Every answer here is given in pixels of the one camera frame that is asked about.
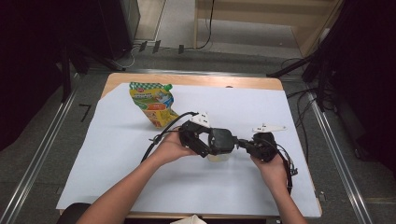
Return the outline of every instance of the forearm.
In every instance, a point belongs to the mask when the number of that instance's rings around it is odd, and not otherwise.
[[[122,223],[149,179],[161,167],[148,158],[99,197],[78,223]]]
[[[283,223],[307,223],[297,205],[294,203],[294,200],[290,197],[286,187],[270,190]]]

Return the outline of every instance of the hand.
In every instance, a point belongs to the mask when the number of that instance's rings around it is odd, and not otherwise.
[[[262,173],[262,179],[268,186],[268,189],[273,191],[281,187],[287,186],[287,175],[283,165],[283,160],[279,155],[276,156],[269,162],[261,161],[255,157],[250,156],[253,162],[257,165],[260,172]]]
[[[179,133],[172,132],[165,136],[149,158],[156,159],[160,165],[164,165],[181,157],[191,155],[196,155],[196,153],[187,147],[183,147],[180,143]]]

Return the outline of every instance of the colorful snack bag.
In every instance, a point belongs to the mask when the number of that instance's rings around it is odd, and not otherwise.
[[[169,92],[172,89],[171,84],[163,86],[160,83],[131,82],[129,87],[134,103],[142,109],[155,127],[164,127],[178,117],[171,108],[174,102],[173,95]]]

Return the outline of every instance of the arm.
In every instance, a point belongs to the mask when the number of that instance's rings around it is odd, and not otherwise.
[[[168,134],[145,161],[100,196],[82,215],[78,223],[123,223],[143,187],[154,173],[162,165],[189,155],[195,153],[180,144],[178,133]]]
[[[276,155],[271,161],[250,157],[262,173],[262,179],[271,191],[283,223],[307,223],[287,189],[287,176],[283,161]]]

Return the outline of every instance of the juice pouch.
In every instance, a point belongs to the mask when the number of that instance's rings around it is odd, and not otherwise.
[[[161,128],[176,119],[178,114],[172,110],[174,97],[169,92],[172,85],[160,83],[131,82],[129,93],[134,103],[140,107],[155,127]]]

